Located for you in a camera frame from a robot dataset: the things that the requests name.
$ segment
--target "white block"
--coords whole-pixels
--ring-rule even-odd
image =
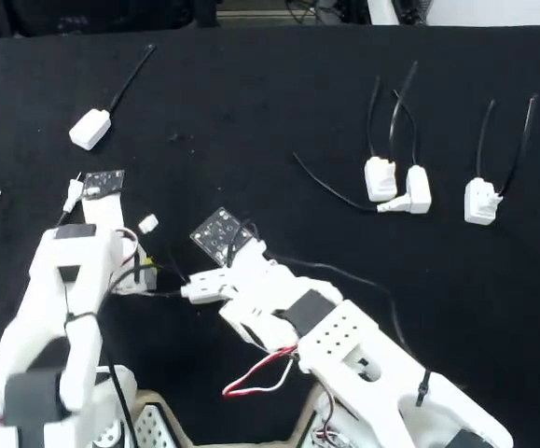
[[[68,134],[75,145],[91,151],[111,125],[112,121],[107,110],[92,109],[73,126]]]

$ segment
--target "black cloth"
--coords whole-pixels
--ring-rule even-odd
[[[113,129],[92,151],[69,128],[105,107],[146,43],[158,50],[128,90]],[[359,213],[314,184],[298,151],[338,189],[366,200],[365,118],[374,78],[400,88],[419,69],[408,107],[422,134],[433,193],[426,216]],[[483,155],[497,188],[519,143],[528,97],[540,95],[540,28],[281,28],[0,40],[0,336],[15,314],[41,233],[56,222],[68,180],[127,170],[122,201],[161,263],[172,250],[193,273],[213,263],[188,235],[220,206],[252,218],[280,255],[332,263],[389,287],[419,360],[446,374],[508,427],[540,447],[540,101],[532,141],[495,223],[463,219],[484,108],[499,107]],[[374,125],[387,155],[393,99]],[[410,128],[395,141],[399,189]],[[379,291],[334,282],[395,336]],[[166,290],[178,287],[161,279]],[[159,391],[198,443],[284,439],[312,380],[293,374],[274,394],[225,400],[224,385],[261,354],[217,306],[123,297],[102,312],[108,343],[142,388]],[[271,384],[282,366],[254,382]]]

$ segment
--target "black cable tie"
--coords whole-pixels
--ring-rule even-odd
[[[422,401],[425,399],[427,392],[429,392],[429,378],[431,378],[431,371],[425,369],[425,375],[419,383],[419,395],[417,396],[417,402],[415,403],[415,406],[418,408],[422,406]]]

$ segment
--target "electronic component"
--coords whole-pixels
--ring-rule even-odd
[[[68,132],[71,141],[86,151],[91,151],[112,126],[107,110],[92,109]]]
[[[108,129],[110,129],[110,126],[112,126],[112,120],[110,119],[111,114],[114,113],[114,110],[116,109],[125,91],[129,88],[132,81],[139,73],[139,70],[141,70],[141,67],[155,49],[156,46],[153,44],[149,44],[146,47],[145,56],[132,70],[122,88],[117,92],[116,95],[114,95],[114,98],[112,99],[112,102],[107,110],[93,108],[83,117],[81,117],[75,126],[71,128],[68,134],[71,137],[71,141],[75,145],[82,147],[86,151],[91,151],[93,147],[95,147],[102,139],[105,133],[108,132]]]
[[[124,170],[87,173],[83,180],[84,199],[102,199],[120,193],[124,183]]]
[[[369,200],[378,203],[389,201],[398,192],[395,178],[396,164],[377,156],[365,163],[365,182]]]
[[[519,150],[514,158],[512,168],[510,169],[510,173],[508,174],[507,180],[502,188],[499,191],[495,191],[493,183],[485,181],[481,174],[481,160],[485,132],[487,130],[493,109],[495,108],[495,100],[490,101],[487,111],[483,116],[481,130],[479,133],[476,156],[477,176],[466,184],[464,189],[464,220],[466,222],[470,222],[471,224],[479,224],[482,226],[489,226],[495,220],[497,207],[509,191],[510,186],[512,185],[512,182],[516,176],[519,162],[526,152],[529,137],[531,136],[531,128],[533,127],[533,116],[536,103],[537,95],[533,95],[529,100]]]
[[[253,234],[241,229],[238,219],[224,208],[219,208],[191,233],[190,238],[219,266],[225,266],[228,262],[228,246],[233,244],[233,252],[237,253],[253,238]]]

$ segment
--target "white wire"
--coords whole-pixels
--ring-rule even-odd
[[[131,251],[131,255],[129,257],[125,258],[122,261],[122,264],[124,264],[127,261],[129,261],[134,256],[134,254],[137,252],[137,250],[139,249],[139,237],[137,236],[137,233],[135,233],[134,231],[132,231],[128,227],[120,227],[118,229],[115,229],[115,231],[123,231],[123,232],[129,234],[131,236],[131,238],[132,238],[132,241],[134,242],[134,248]]]
[[[239,378],[238,380],[233,381],[232,383],[230,383],[229,385],[224,387],[224,390],[222,390],[222,395],[227,395],[228,394],[230,396],[232,394],[240,395],[240,394],[250,394],[250,393],[255,393],[255,392],[273,392],[274,390],[278,390],[280,387],[282,387],[282,385],[286,381],[286,377],[288,376],[288,373],[290,372],[290,369],[292,368],[292,365],[293,365],[293,362],[294,362],[294,360],[292,358],[290,358],[290,360],[288,361],[288,364],[286,365],[286,369],[284,369],[284,373],[282,374],[282,378],[280,378],[280,381],[278,383],[276,383],[275,385],[273,385],[272,387],[248,387],[248,388],[245,388],[245,389],[230,390],[231,387],[234,387],[238,383],[244,381],[249,375],[251,375],[251,373],[253,373],[256,369],[258,369],[260,365],[262,365],[269,357],[272,357],[273,355],[274,354],[267,355],[266,357],[261,359],[259,362],[257,362],[257,364],[255,366],[253,366],[241,378]]]

